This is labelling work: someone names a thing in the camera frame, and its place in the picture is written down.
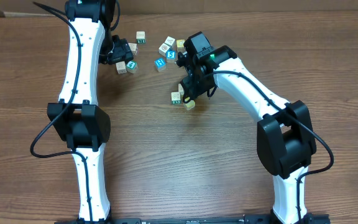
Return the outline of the white block red drawing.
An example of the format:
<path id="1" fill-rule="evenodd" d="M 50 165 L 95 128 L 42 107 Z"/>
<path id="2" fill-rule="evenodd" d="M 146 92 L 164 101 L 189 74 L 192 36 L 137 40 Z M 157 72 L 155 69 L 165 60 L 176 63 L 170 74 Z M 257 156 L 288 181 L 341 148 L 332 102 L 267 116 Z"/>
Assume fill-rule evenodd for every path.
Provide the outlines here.
<path id="1" fill-rule="evenodd" d="M 171 102 L 173 105 L 181 104 L 181 94 L 180 92 L 171 92 Z"/>

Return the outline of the white-top green-sided block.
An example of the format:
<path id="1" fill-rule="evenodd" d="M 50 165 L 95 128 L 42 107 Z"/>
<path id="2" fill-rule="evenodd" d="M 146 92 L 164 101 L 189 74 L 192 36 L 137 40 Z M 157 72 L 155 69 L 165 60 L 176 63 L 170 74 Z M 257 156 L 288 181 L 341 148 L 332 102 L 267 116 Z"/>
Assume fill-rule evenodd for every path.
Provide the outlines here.
<path id="1" fill-rule="evenodd" d="M 184 104 L 186 110 L 191 110 L 195 107 L 195 101 L 190 100 L 189 102 Z"/>

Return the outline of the yellow-framed blue picture block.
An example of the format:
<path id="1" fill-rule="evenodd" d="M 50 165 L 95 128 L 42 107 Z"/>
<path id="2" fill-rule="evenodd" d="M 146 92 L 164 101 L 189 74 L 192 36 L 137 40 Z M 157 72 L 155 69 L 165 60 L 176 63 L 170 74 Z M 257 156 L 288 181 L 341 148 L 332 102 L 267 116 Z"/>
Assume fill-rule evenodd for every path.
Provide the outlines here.
<path id="1" fill-rule="evenodd" d="M 178 92 L 180 93 L 181 96 L 184 95 L 184 89 L 180 83 L 178 84 Z"/>

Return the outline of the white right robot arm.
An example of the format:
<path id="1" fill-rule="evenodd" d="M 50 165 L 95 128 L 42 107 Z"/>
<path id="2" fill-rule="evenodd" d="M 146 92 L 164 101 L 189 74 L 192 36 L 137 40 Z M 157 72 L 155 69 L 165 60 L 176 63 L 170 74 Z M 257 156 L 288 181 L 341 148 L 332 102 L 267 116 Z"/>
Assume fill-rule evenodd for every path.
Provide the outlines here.
<path id="1" fill-rule="evenodd" d="M 214 48 L 202 32 L 184 43 L 177 65 L 185 68 L 183 101 L 216 89 L 232 96 L 257 123 L 257 155 L 273 177 L 271 223 L 312 223 L 304 203 L 305 175 L 316 152 L 310 113 L 301 101 L 290 103 L 254 77 L 228 46 Z"/>

